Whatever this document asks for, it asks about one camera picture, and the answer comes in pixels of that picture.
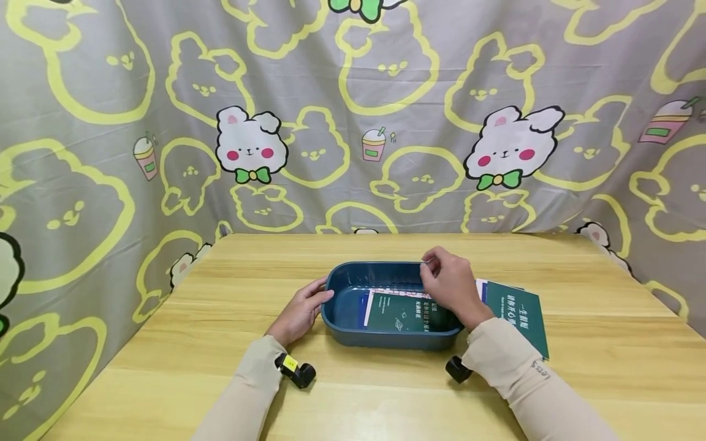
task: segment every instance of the fabric backdrop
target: fabric backdrop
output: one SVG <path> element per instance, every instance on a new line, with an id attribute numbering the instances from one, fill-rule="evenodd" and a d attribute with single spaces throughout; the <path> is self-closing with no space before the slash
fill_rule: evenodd
<path id="1" fill-rule="evenodd" d="M 0 5 L 4 440 L 232 232 L 586 234 L 706 333 L 706 0 Z"/>

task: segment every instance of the arm sleeve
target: arm sleeve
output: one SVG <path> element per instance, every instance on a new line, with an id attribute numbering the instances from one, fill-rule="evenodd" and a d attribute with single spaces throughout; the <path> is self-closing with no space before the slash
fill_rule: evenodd
<path id="1" fill-rule="evenodd" d="M 254 341 L 192 441 L 257 441 L 280 389 L 282 374 L 275 359 L 282 352 L 285 348 L 270 335 Z"/>
<path id="2" fill-rule="evenodd" d="M 529 441 L 611 441 L 617 436 L 510 323 L 483 322 L 468 336 L 464 366 L 508 401 Z"/>

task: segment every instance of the table surface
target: table surface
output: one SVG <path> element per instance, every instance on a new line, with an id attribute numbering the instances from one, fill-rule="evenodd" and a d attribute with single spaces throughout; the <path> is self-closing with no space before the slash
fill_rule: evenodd
<path id="1" fill-rule="evenodd" d="M 706 342 L 575 235 L 233 235 L 219 241 L 52 428 L 48 440 L 187 440 L 296 289 L 351 260 L 418 260 L 445 246 L 476 277 L 539 294 L 549 365 L 624 440 L 706 437 Z M 293 350 L 309 390 L 282 383 L 267 440 L 524 439 L 454 351 L 341 346 L 321 319 Z"/>

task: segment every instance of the wrist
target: wrist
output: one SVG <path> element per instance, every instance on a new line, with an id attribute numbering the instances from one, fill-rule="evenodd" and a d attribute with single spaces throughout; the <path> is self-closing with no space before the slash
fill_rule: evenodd
<path id="1" fill-rule="evenodd" d="M 292 343 L 289 338 L 287 338 L 287 333 L 279 330 L 274 325 L 270 326 L 270 329 L 265 332 L 265 335 L 269 335 L 273 339 L 277 340 L 277 343 L 281 344 L 285 349 Z"/>
<path id="2" fill-rule="evenodd" d="M 469 332 L 473 332 L 481 323 L 495 317 L 493 311 L 485 304 L 463 307 L 454 312 L 458 320 Z"/>

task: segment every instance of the left hand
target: left hand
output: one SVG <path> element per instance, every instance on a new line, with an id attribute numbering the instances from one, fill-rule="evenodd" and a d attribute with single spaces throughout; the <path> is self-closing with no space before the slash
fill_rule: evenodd
<path id="1" fill-rule="evenodd" d="M 321 277 L 298 290 L 265 335 L 273 336 L 285 348 L 301 339 L 313 326 L 321 305 L 333 297 L 333 291 L 323 290 L 325 282 L 326 277 Z"/>

